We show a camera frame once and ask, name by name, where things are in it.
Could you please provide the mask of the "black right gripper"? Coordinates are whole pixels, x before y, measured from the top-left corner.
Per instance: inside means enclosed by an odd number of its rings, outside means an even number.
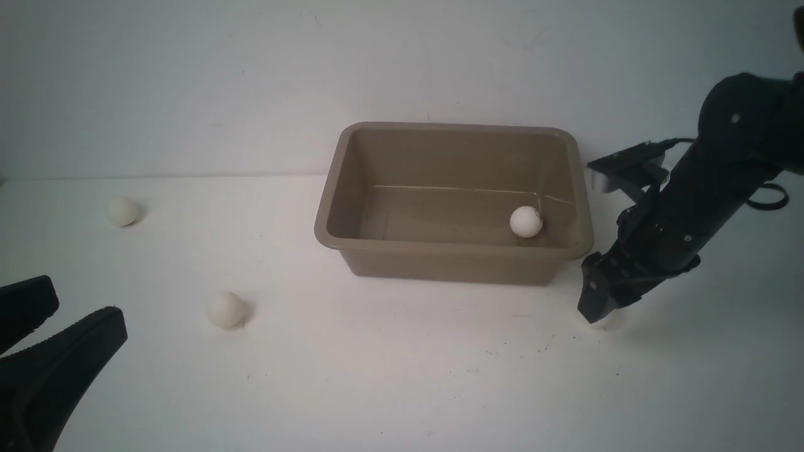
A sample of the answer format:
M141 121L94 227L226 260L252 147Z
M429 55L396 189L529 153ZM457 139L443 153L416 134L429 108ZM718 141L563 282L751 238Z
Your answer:
M667 279L692 271L701 259L685 244L662 249L671 236L661 220L660 190L651 188L617 218L617 240L605 254L591 254L581 263L583 287L577 306L589 324L639 301Z

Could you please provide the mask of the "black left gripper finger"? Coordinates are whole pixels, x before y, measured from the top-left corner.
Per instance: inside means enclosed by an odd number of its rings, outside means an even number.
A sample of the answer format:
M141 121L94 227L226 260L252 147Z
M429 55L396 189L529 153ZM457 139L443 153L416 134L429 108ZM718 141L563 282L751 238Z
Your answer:
M48 276L1 288L1 353L6 353L57 312L57 292Z
M110 306L2 358L1 449L54 450L84 393L127 338L123 312Z

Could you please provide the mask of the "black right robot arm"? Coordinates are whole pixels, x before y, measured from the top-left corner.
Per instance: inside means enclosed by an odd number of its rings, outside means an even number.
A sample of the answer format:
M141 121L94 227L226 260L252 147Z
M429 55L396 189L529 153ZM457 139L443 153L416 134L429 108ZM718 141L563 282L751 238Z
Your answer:
M634 205L619 214L608 252L581 263L577 306L594 324L639 301L663 281L692 271L700 250L740 209L789 203L774 182L802 174L802 72L791 79L740 73L717 83L698 118L698 135L671 171L661 166L681 138L643 141L589 163L592 186L622 191Z

